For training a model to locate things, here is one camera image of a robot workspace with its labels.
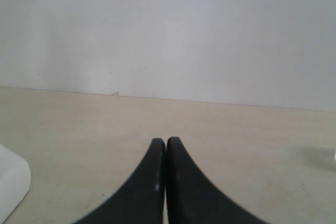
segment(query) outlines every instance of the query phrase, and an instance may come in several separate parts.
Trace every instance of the white wall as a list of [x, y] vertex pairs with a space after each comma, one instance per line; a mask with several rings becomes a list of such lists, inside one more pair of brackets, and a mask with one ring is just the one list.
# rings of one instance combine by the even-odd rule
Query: white wall
[[0, 4], [0, 86], [336, 110], [336, 0]]

